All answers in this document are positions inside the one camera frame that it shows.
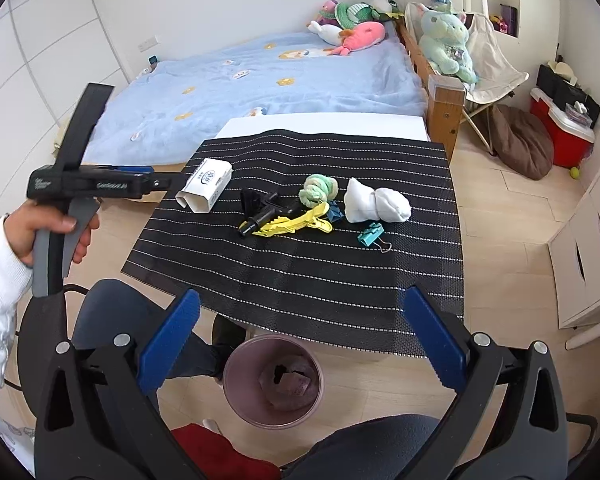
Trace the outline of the person's left hand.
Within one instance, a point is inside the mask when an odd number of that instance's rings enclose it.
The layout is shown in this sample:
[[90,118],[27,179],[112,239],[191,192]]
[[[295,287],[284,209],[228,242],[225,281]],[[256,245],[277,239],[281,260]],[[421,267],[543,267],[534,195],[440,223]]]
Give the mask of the person's left hand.
[[33,245],[38,231],[75,233],[78,222],[53,206],[27,200],[4,220],[6,240],[12,252],[26,266],[33,266]]

